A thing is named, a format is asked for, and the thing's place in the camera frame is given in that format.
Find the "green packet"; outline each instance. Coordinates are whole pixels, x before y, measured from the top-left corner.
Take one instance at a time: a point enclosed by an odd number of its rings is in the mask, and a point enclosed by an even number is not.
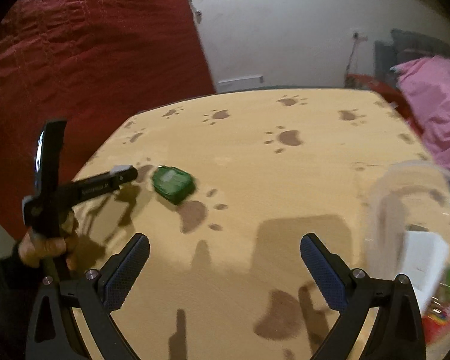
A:
[[[195,192],[193,177],[174,166],[159,166],[151,177],[154,190],[175,205]]]

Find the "yellow tabletop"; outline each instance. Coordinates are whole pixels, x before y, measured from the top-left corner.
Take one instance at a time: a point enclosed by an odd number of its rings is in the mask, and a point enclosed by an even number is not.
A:
[[[112,312],[142,359],[308,359],[337,313],[300,258],[301,237],[315,232],[360,266],[367,189],[390,164],[429,157],[368,91],[248,91],[143,112],[77,175],[139,170],[120,192],[76,209],[82,269],[101,267],[136,232],[149,238],[150,258]],[[153,191],[162,164],[195,177],[179,207]]]

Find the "pink fabric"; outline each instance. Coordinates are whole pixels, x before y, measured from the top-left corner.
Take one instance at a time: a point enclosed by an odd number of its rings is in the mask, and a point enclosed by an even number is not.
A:
[[[399,88],[423,128],[423,144],[450,170],[450,59],[424,57],[396,67]]]

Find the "metal bolt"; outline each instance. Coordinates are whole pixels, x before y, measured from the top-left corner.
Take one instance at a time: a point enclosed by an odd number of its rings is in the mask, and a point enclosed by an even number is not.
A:
[[[98,271],[96,269],[89,269],[87,272],[85,272],[85,277],[88,280],[93,280],[98,276]]]
[[[352,274],[357,279],[363,279],[365,277],[365,272],[363,270],[361,270],[361,269],[354,269],[352,271]]]
[[[42,283],[48,286],[49,284],[53,283],[53,277],[52,276],[45,276],[42,280]]]
[[[400,274],[400,275],[398,275],[398,281],[402,284],[408,284],[409,279],[408,279],[408,276],[406,276],[404,274]]]

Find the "quilted red cloth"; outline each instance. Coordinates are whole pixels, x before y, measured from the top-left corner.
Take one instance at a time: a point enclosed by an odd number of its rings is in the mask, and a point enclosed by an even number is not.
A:
[[[128,117],[213,92],[188,0],[18,0],[0,24],[0,224],[26,231],[47,119],[68,120],[64,182]]]

